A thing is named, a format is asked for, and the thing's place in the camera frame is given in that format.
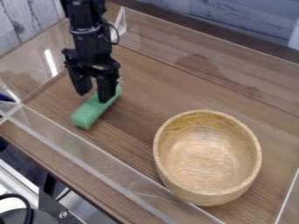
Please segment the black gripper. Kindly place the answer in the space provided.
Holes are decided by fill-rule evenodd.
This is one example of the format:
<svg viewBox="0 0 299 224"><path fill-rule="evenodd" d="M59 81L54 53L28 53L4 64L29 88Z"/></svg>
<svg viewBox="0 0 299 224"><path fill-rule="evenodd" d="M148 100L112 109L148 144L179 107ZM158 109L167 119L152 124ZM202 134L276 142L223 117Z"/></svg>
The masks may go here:
<svg viewBox="0 0 299 224"><path fill-rule="evenodd" d="M76 93L83 96L92 89L91 77L98 77L98 100L107 103L116 94L119 62L112 58L112 46L108 27L87 30L70 30L74 37L74 48L64 48L64 65Z"/></svg>

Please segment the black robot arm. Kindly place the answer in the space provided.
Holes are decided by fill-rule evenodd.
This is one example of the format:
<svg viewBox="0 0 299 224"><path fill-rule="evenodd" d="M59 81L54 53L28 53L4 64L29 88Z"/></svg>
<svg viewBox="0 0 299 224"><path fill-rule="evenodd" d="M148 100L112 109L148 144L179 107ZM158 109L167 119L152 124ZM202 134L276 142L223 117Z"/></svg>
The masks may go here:
<svg viewBox="0 0 299 224"><path fill-rule="evenodd" d="M98 101L107 103L116 95L119 62L112 58L111 29L115 26L104 19L106 0L60 0L70 20L70 34L75 47L64 48L64 66L79 95L98 83Z"/></svg>

